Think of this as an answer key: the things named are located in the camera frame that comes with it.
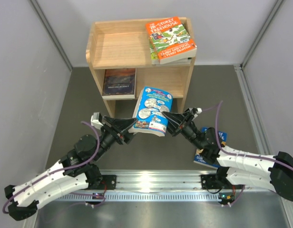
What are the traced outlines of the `light blue comic book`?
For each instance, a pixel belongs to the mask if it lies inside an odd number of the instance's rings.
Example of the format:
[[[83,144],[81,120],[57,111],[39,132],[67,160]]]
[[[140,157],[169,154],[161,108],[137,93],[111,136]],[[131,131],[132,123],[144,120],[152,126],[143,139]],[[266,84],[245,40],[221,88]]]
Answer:
[[[138,97],[134,109],[133,117],[137,122],[132,127],[131,132],[150,133],[162,137],[166,134],[168,120],[162,112],[170,112],[173,103],[171,93],[145,86]]]

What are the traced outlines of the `green 65-storey treehouse book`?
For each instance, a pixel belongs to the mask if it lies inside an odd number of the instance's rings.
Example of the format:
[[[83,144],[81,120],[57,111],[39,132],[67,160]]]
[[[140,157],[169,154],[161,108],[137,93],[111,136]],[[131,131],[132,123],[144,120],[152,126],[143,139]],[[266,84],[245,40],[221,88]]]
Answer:
[[[150,57],[151,57],[152,65],[160,64],[157,53],[155,52],[155,49],[150,40],[149,40],[149,48],[150,48]]]

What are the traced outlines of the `green coin cover book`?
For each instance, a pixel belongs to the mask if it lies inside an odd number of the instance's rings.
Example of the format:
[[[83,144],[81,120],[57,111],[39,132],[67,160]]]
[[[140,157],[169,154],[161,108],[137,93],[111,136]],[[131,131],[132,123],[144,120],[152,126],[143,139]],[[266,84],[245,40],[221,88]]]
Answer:
[[[159,65],[159,66],[169,66],[169,65],[185,65],[185,64],[190,64],[191,63],[191,58],[183,58],[177,61],[172,61],[169,63],[165,63],[165,64],[160,64],[159,59],[155,58],[152,59],[152,64],[153,65]]]

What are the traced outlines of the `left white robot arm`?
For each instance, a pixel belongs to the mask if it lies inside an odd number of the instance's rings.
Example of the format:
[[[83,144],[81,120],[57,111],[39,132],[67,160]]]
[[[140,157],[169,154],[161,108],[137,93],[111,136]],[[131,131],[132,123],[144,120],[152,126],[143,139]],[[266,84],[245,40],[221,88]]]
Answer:
[[[103,177],[95,162],[113,144],[128,144],[133,138],[129,130],[136,122],[137,118],[115,119],[94,113],[89,123],[82,122],[93,130],[93,135],[81,136],[72,150],[33,179],[5,187],[7,202],[2,208],[3,214],[21,221],[64,195],[97,189]]]

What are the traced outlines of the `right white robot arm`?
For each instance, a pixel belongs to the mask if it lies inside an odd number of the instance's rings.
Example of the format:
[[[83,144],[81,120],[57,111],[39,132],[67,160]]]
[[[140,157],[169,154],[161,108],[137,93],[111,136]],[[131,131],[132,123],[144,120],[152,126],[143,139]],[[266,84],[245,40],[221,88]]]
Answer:
[[[290,154],[257,155],[224,145],[215,128],[210,127],[205,132],[197,129],[193,120],[201,111],[189,108],[183,113],[164,111],[163,115],[172,136],[183,135],[205,162],[218,166],[215,181],[219,187],[256,186],[293,202],[293,157]]]

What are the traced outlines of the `orange 78-storey treehouse book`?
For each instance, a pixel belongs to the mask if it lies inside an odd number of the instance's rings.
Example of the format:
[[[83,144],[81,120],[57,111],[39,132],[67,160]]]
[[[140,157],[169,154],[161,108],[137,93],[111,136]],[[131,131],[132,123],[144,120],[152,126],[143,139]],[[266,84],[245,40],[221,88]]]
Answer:
[[[196,56],[197,45],[179,17],[151,21],[145,27],[159,64]]]

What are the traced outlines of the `dark tale of cities book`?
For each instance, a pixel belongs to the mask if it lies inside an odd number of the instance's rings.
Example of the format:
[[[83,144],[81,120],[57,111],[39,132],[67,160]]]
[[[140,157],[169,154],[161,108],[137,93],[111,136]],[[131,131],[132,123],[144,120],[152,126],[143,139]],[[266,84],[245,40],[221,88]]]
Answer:
[[[102,98],[104,100],[129,100],[136,95],[136,69],[106,69]]]

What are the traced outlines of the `blue 91-storey treehouse book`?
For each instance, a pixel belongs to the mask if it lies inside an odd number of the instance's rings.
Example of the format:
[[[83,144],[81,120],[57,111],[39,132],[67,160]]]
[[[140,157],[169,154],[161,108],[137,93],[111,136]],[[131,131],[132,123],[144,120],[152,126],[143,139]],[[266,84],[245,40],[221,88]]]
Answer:
[[[202,127],[201,129],[202,136],[206,139],[206,142],[210,145],[217,145],[216,138],[215,138],[215,130],[212,129],[212,127]],[[218,132],[218,138],[219,142],[222,145],[226,145],[227,141],[227,133],[219,131]],[[205,148],[205,151],[203,150],[196,150],[195,157],[194,157],[194,163],[201,164],[203,166],[207,166],[213,169],[218,169],[220,167],[218,161],[216,160],[216,155],[214,154],[216,152],[214,147],[208,146]]]

